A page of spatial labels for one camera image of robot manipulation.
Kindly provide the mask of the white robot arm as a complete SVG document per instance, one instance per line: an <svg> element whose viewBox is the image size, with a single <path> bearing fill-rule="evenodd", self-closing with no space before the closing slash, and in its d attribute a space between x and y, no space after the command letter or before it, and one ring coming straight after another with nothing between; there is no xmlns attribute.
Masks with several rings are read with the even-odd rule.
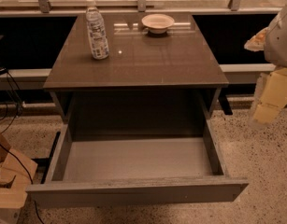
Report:
<svg viewBox="0 0 287 224"><path fill-rule="evenodd" d="M261 129L272 123L287 106L287 3L269 25L249 39L244 49L263 51L265 59L275 65L256 82L249 124Z"/></svg>

